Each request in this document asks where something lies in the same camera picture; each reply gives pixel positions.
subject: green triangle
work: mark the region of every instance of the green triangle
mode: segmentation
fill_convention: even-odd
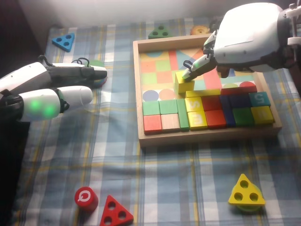
[[[170,34],[169,30],[165,28],[164,25],[160,25],[158,28],[156,28],[149,34],[149,39],[160,39],[168,37],[172,37],[172,35]]]

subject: hole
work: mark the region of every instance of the hole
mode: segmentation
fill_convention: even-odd
[[[116,207],[116,204],[114,202],[109,202],[108,203],[109,210],[113,210],[113,209],[115,209],[115,207]]]
[[[243,195],[241,193],[235,193],[234,194],[234,198],[237,200],[237,201],[242,201],[243,200]]]
[[[105,217],[103,220],[105,225],[110,225],[112,223],[112,218],[110,217]]]
[[[247,188],[247,187],[249,186],[249,183],[248,183],[247,181],[245,181],[245,180],[242,180],[242,181],[240,182],[240,186],[241,186],[242,188]]]
[[[250,194],[250,199],[251,199],[253,202],[256,202],[256,201],[258,200],[258,194],[251,193],[251,194]]]
[[[124,220],[126,218],[126,213],[124,211],[120,211],[118,214],[119,220]]]

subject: robotic hand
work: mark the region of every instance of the robotic hand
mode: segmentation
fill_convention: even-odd
[[[89,67],[87,59],[85,67],[81,59],[85,58],[75,60],[81,64],[50,64],[40,56],[48,67],[36,62],[0,79],[0,122],[52,119],[89,104],[93,95],[86,86],[106,78],[107,71],[104,67]]]
[[[183,62],[187,67],[183,79],[190,81],[214,68],[226,78],[230,68],[267,72],[291,67],[301,45],[296,31],[300,14],[301,7],[295,4],[282,10],[272,3],[251,3],[228,11],[204,43],[204,55],[194,63]]]

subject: red printed triangle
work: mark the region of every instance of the red printed triangle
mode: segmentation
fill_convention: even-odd
[[[99,226],[123,226],[132,223],[133,220],[133,215],[117,202],[116,199],[108,195]]]

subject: plaid tablecloth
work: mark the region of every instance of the plaid tablecloth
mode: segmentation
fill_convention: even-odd
[[[160,23],[176,36],[208,20],[50,31],[50,62],[101,60],[109,78],[85,109],[31,124],[13,225],[96,226],[109,194],[133,214],[135,226],[301,225],[301,102],[287,70],[265,74],[283,124],[278,137],[140,148],[132,43]],[[70,53],[51,44],[69,32],[75,33]],[[241,173],[266,200],[257,214],[227,203]],[[91,216],[76,208],[74,194],[81,186],[99,197]]]

